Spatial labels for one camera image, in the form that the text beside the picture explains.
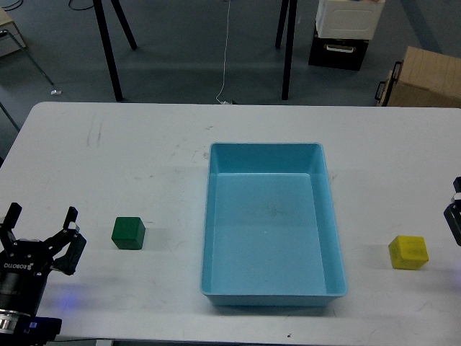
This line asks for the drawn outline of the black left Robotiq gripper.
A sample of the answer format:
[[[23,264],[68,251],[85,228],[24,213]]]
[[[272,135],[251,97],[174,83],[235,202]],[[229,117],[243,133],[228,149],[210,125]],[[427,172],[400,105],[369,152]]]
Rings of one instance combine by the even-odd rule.
[[[1,222],[1,309],[35,315],[51,270],[73,275],[86,246],[70,206],[63,228],[45,241],[16,240],[13,229],[22,212],[11,203]]]

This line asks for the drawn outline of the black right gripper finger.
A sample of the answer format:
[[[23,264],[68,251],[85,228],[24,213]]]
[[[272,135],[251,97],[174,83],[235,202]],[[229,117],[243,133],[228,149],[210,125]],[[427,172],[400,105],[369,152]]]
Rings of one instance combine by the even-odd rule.
[[[444,217],[447,221],[449,229],[457,245],[461,246],[461,233],[460,233],[460,177],[457,177],[453,186],[455,194],[451,199],[451,203],[444,210]]]

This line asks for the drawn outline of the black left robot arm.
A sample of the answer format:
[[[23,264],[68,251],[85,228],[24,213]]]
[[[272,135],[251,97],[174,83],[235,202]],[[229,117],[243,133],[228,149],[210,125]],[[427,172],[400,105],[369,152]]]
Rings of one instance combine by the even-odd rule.
[[[63,228],[40,240],[16,239],[22,206],[12,203],[1,221],[1,344],[46,345],[61,332],[62,320],[37,311],[51,271],[72,275],[86,246],[71,206]]]

